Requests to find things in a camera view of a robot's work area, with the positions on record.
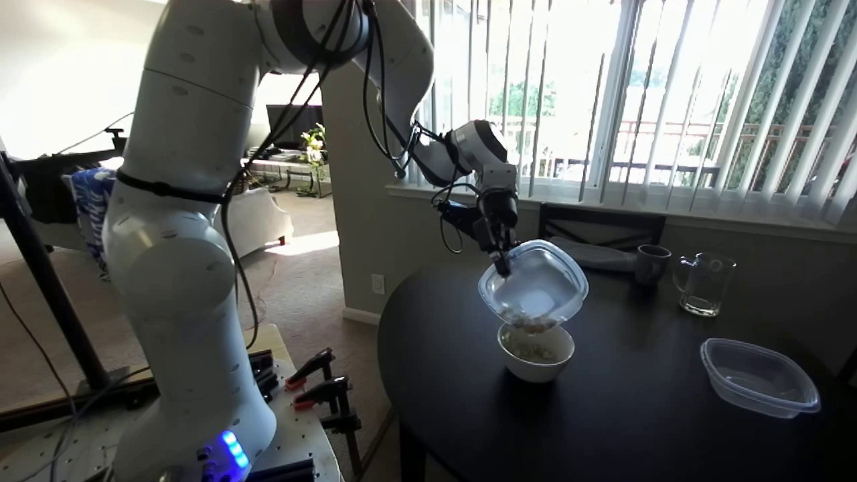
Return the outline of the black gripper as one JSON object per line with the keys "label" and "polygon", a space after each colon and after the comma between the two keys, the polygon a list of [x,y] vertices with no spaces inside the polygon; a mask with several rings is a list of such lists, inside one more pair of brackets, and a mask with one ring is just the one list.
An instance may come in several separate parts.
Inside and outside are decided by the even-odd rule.
{"label": "black gripper", "polygon": [[482,251],[496,251],[498,275],[512,275],[508,249],[514,246],[517,195],[512,190],[484,190],[473,203],[438,202],[444,223],[465,233]]}

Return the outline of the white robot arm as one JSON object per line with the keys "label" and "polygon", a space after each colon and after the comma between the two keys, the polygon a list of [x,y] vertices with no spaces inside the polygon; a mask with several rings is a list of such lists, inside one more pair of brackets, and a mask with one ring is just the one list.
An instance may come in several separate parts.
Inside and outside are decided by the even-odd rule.
{"label": "white robot arm", "polygon": [[148,46],[133,123],[103,216],[103,262],[157,400],[122,435],[118,482],[244,482],[276,439],[237,328],[227,203],[263,76],[359,64],[385,128],[423,178],[477,180],[450,216],[502,255],[517,168],[484,120],[419,135],[434,52],[398,0],[169,0]]}

